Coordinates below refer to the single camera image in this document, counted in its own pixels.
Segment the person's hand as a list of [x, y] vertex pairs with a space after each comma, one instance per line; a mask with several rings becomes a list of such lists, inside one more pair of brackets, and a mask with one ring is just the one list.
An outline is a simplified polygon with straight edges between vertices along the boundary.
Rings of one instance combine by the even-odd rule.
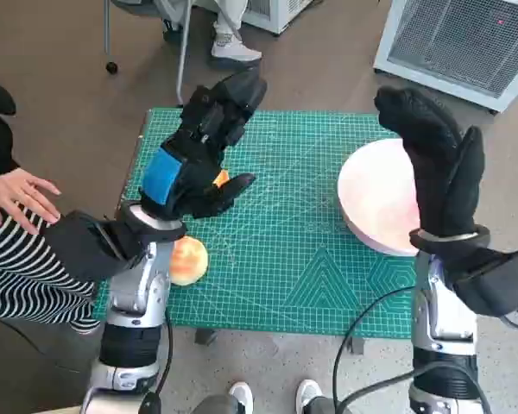
[[38, 178], [21, 168], [0, 175], [0, 226], [3, 223], [2, 211], [5, 211], [8, 216], [30, 234], [37, 233], [36, 227], [19, 208], [20, 204], [47, 222], [56, 223], [60, 219], [60, 212], [41, 193], [41, 190], [46, 190], [56, 196], [61, 194], [61, 191], [53, 183]]

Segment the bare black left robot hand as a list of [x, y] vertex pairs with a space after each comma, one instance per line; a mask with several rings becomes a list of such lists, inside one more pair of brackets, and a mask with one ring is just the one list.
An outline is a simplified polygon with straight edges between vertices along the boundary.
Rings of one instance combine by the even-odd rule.
[[160, 146], [144, 173], [142, 209], [162, 220], [217, 216], [256, 179], [249, 172], [222, 185], [224, 151], [238, 144], [267, 91], [256, 68], [197, 87], [180, 114], [180, 126]]

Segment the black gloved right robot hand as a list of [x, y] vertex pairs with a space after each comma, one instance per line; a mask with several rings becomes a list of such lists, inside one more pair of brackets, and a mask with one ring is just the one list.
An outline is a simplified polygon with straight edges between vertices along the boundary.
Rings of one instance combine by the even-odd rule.
[[481, 129], [463, 132], [448, 110], [411, 88], [383, 86], [374, 104], [413, 165], [420, 228], [442, 238], [474, 233], [485, 167]]

